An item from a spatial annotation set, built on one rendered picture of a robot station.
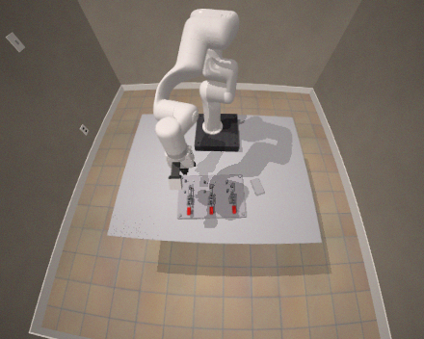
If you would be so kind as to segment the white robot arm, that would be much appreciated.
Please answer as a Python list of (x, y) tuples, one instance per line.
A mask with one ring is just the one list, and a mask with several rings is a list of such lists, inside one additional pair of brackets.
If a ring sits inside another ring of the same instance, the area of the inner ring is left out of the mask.
[(202, 72), (207, 79), (225, 82), (207, 80), (199, 87), (203, 131), (210, 135), (222, 131), (220, 103), (233, 102), (238, 76), (237, 62), (223, 58), (223, 50), (230, 46), (238, 29), (239, 17), (233, 11), (198, 9), (186, 21), (176, 64), (159, 83), (153, 105), (158, 120), (155, 132), (169, 158), (181, 159), (192, 149), (184, 135), (199, 118), (195, 105), (169, 100), (170, 94), (175, 86)]

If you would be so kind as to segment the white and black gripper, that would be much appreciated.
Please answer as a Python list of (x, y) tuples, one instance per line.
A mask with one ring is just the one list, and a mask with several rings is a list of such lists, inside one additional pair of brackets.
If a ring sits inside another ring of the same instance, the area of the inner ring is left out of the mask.
[(172, 162), (180, 162), (180, 170), (183, 173), (183, 175), (185, 174), (187, 175), (187, 172), (189, 172), (189, 169), (196, 166), (196, 163), (194, 161), (195, 156), (192, 149), (187, 150), (186, 155), (182, 157), (181, 159), (174, 160), (169, 158), (166, 151), (165, 151), (165, 156), (170, 168), (172, 168)]

